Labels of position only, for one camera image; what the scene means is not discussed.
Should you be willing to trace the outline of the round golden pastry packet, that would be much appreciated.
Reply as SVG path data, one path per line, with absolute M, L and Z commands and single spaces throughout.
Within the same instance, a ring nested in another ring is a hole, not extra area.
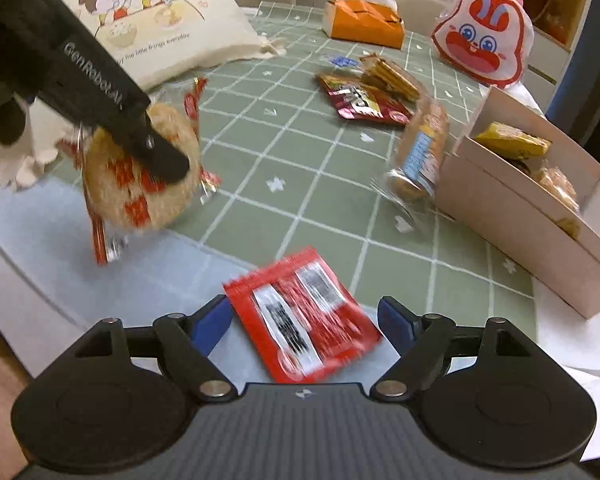
M 566 175 L 558 167 L 544 164 L 532 172 L 532 179 L 552 194 L 575 214 L 580 212 L 577 192 Z

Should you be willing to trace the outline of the pink open gift box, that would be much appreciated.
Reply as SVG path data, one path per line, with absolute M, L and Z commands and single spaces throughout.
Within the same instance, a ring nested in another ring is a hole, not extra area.
M 477 142 L 492 122 L 550 141 L 528 165 L 562 170 L 577 211 Z M 542 115 L 491 88 L 445 159 L 434 201 L 584 318 L 600 313 L 600 164 Z

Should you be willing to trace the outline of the dark red snack bag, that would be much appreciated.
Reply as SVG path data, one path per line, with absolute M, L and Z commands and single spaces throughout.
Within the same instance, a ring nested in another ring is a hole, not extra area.
M 401 102 L 387 92 L 363 84 L 358 78 L 317 74 L 315 79 L 343 119 L 406 126 L 413 117 Z

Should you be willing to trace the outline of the small red snack packet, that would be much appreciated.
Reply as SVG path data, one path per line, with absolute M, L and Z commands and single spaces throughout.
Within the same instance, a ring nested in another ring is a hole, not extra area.
M 381 341 L 378 328 L 313 247 L 223 288 L 279 384 L 321 382 Z

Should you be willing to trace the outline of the red rabbit snack bag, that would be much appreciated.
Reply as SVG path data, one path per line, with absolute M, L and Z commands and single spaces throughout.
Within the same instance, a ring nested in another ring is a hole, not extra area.
M 517 0 L 450 0 L 431 33 L 439 55 L 485 86 L 518 84 L 534 44 Z

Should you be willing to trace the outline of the yellow gold snack packet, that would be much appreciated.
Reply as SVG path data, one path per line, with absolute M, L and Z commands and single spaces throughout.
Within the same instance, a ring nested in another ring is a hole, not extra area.
M 502 122 L 491 122 L 474 140 L 498 156 L 517 160 L 544 156 L 552 146 L 550 140 Z

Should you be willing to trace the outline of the wafer biscuit packet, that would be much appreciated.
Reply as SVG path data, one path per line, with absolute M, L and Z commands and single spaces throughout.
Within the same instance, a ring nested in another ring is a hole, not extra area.
M 377 53 L 363 55 L 357 61 L 340 56 L 332 58 L 330 62 L 336 70 L 322 75 L 321 82 L 336 96 L 343 96 L 348 101 L 365 98 L 369 88 L 408 102 L 417 102 L 426 94 L 424 86 L 417 79 Z

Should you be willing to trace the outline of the long biscuit roll packet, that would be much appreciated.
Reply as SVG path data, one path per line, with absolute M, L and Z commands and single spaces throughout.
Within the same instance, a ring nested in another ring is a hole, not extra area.
M 372 177 L 372 188 L 396 205 L 416 231 L 428 230 L 426 217 L 436 195 L 448 133 L 444 108 L 423 96 L 386 166 Z

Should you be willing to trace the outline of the green checked tablecloth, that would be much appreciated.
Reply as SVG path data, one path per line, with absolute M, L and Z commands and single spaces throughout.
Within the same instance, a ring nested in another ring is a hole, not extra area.
M 370 46 L 329 39 L 321 19 L 306 6 L 260 6 L 253 27 L 286 40 L 287 53 L 209 70 L 201 101 L 202 157 L 219 193 L 170 229 L 132 237 L 109 266 L 94 263 L 86 234 L 62 242 L 52 288 L 61 307 L 83 324 L 108 315 L 145 324 L 312 246 L 365 307 L 391 295 L 418 313 L 466 325 L 501 315 L 535 334 L 526 270 L 440 212 L 430 209 L 427 231 L 411 229 L 372 188 L 400 130 L 348 122 L 329 105 L 315 76 Z

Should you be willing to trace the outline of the cream cartoon tote bag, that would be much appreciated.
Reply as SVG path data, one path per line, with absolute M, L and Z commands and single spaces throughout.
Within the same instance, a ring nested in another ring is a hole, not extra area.
M 196 67 L 272 58 L 235 0 L 61 0 L 147 95 Z

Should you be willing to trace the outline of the round rice cracker packet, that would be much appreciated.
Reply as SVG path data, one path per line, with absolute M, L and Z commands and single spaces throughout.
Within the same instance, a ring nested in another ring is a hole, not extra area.
M 206 77 L 196 76 L 181 105 L 158 100 L 149 107 L 157 132 L 189 157 L 192 171 L 178 183 L 154 177 L 102 128 L 80 127 L 56 142 L 81 174 L 94 258 L 100 266 L 120 258 L 130 234 L 163 229 L 186 210 L 210 202 L 219 191 L 221 178 L 202 166 L 199 116 L 207 84 Z

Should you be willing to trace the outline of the orange tissue box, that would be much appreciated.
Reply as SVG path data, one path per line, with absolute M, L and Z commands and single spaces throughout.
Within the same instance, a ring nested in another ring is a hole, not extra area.
M 323 30 L 329 38 L 401 49 L 404 26 L 391 6 L 367 0 L 332 0 L 324 5 Z

